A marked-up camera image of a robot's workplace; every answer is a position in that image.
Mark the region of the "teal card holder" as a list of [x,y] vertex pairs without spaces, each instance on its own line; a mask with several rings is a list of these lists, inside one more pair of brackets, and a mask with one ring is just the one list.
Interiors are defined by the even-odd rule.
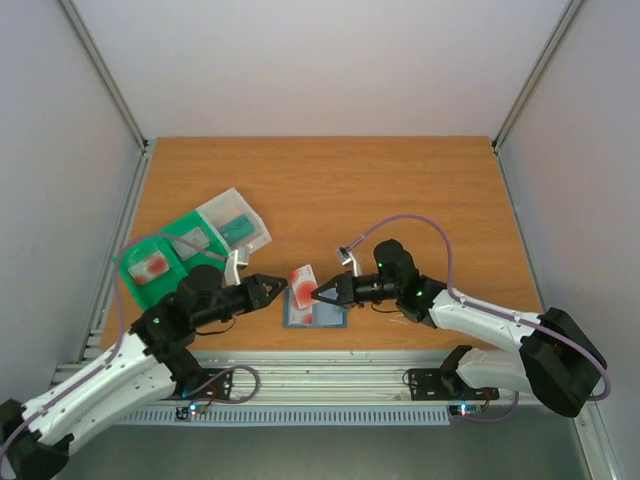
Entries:
[[313,324],[305,327],[287,327],[286,317],[289,309],[294,307],[291,288],[283,294],[284,309],[282,326],[289,329],[339,329],[346,328],[348,323],[348,311],[344,308],[317,302],[313,307]]

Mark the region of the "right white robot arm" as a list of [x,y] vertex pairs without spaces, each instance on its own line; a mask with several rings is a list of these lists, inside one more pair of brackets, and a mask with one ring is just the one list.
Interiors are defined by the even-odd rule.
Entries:
[[603,380],[604,357],[567,312],[518,312],[461,294],[421,274],[394,239],[378,244],[373,255],[376,273],[347,270],[316,288],[312,298],[344,308],[392,300],[413,323],[494,346],[492,352],[460,347],[447,357],[441,383],[450,395],[483,387],[523,392],[574,418]]

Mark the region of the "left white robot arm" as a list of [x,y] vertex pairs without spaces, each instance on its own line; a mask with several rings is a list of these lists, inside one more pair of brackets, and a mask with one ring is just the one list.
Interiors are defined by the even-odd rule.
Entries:
[[97,433],[158,400],[212,388],[188,347],[198,328],[269,306],[287,287],[254,274],[225,286],[213,266],[193,268],[104,354],[48,392],[1,406],[1,467],[15,479],[52,479]]

